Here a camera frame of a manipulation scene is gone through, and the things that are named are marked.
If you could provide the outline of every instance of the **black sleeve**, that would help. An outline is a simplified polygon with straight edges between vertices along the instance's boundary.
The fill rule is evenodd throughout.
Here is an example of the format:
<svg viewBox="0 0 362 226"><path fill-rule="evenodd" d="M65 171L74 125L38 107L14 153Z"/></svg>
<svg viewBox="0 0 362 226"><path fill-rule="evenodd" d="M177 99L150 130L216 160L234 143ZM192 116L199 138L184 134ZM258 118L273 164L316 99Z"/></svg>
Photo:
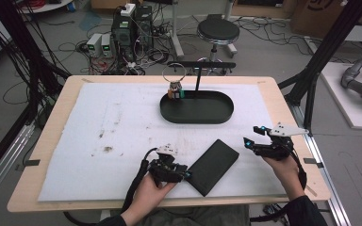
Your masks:
<svg viewBox="0 0 362 226"><path fill-rule="evenodd" d="M301 196L285 206L290 226L323 226L327 225L319 209L308 199Z"/></svg>
<svg viewBox="0 0 362 226"><path fill-rule="evenodd" d="M122 216L117 215L110 218L105 218L101 222L97 223L96 226L127 226Z"/></svg>

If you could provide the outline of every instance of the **gray floor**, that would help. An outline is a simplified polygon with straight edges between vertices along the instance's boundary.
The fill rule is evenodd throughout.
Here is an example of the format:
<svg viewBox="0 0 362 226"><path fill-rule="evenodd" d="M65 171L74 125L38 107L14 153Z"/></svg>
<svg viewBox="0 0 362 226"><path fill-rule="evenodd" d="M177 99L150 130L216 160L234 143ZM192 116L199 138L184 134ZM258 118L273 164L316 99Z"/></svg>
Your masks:
<svg viewBox="0 0 362 226"><path fill-rule="evenodd" d="M111 24L109 14L93 14L90 12L78 11L69 13L65 10L55 10L39 15L40 20L48 23L63 23L74 21L72 24L48 25L42 24L41 29L52 50L55 51L59 59L62 59L63 65L72 74L86 74L87 61L78 53L63 52L59 49L72 49L71 43L77 43L87 40L94 32L108 32ZM186 25L180 34L194 34L197 23L191 17L179 19L179 27ZM89 23L102 24L92 30ZM288 22L282 22L286 27L274 24L273 32L285 33L290 37ZM240 76L271 76L277 82L284 81L292 75L300 72L307 62L310 55L303 55L301 51L308 54L307 46L298 39L292 39L294 44L274 44L267 40L261 40L257 36L266 39L266 33L263 28L256 30L253 25L245 25L251 29L246 31L241 29L239 40L235 43L238 54L234 58L219 50L219 58L225 61L237 63L237 67L230 75ZM272 39L280 39L282 36L270 34ZM209 54L211 45L191 36L180 36L180 41L185 52L184 60L196 60L199 57L206 57ZM344 62L353 62L362 56L362 47L359 43L344 43L336 53L336 58ZM155 65L146 70L146 74L161 74L162 65ZM4 53L0 54L0 140L20 115L25 104L6 104L3 101L5 92L12 86L20 83L22 80L16 76L14 67ZM5 100L11 103L20 103L26 100L25 86L23 84L16 86L8 92ZM0 185L0 225L73 225L62 213L27 213L12 214L8 212L6 206L8 199L16 186L21 172L16 170L17 164L21 164L25 152L31 148L32 143L37 138L37 134L30 140L26 148L17 159L12 170L8 173L5 180ZM337 188L337 192L348 214L352 225L362 225L362 130L351 129L343 118L330 92L319 79L316 93L316 102L313 117L313 134L321 150L325 165L329 170L332 180ZM324 203L319 203L321 208L326 208ZM262 215L262 205L252 205L251 216ZM87 222L96 222L99 218L98 211L77 211L72 214L80 220ZM324 213L329 225L333 225L331 216ZM281 225L281 223L267 222L256 223L254 225Z"/></svg>

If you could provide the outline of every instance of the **person's left hand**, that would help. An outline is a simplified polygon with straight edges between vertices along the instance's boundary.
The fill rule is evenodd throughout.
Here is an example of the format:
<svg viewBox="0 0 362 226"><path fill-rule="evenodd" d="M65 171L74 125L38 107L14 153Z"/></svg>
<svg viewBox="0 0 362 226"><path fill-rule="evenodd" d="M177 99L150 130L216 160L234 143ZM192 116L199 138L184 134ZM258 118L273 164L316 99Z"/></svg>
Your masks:
<svg viewBox="0 0 362 226"><path fill-rule="evenodd" d="M155 209L176 183L159 184L156 186L150 173L143 177L138 186L130 207L122 213L127 226L133 225Z"/></svg>

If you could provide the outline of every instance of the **keychain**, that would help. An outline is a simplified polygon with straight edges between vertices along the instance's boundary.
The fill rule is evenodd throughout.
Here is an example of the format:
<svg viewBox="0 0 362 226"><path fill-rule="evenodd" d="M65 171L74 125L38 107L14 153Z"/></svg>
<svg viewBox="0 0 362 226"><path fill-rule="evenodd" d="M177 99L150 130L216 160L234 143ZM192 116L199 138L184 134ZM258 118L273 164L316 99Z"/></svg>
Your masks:
<svg viewBox="0 0 362 226"><path fill-rule="evenodd" d="M179 65L181 67L184 68L184 66L182 64L179 64L179 63L172 63L170 65L168 65L167 67L170 67L172 65ZM178 99L182 99L185 97L185 93L184 93L184 90L182 89L182 86L181 86L181 81L184 79L186 73L187 73L187 70L184 68L184 76L182 76L182 78L180 78L179 80L175 80L175 81L170 81L169 79L166 78L166 76L164 75L164 70L166 69L164 68L163 69L163 72L162 72L162 75L163 75L163 78L170 82L170 87L169 89L167 90L167 96L170 98L170 99L174 99L174 100L178 100Z"/></svg>

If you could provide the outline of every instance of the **hand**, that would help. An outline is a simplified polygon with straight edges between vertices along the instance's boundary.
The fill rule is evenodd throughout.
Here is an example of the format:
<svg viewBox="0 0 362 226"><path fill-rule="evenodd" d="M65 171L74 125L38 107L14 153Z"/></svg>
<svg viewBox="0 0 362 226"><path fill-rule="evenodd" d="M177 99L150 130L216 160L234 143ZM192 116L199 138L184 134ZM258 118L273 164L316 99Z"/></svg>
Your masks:
<svg viewBox="0 0 362 226"><path fill-rule="evenodd" d="M148 173L140 182L130 207L122 213L126 225L134 225L149 214L175 186L176 183L167 183L157 187L154 178Z"/></svg>
<svg viewBox="0 0 362 226"><path fill-rule="evenodd" d="M263 157L263 159L272 167L272 170L274 170L275 175L287 192L290 201L304 195L304 190L298 177L298 164L292 156L280 161L267 157Z"/></svg>

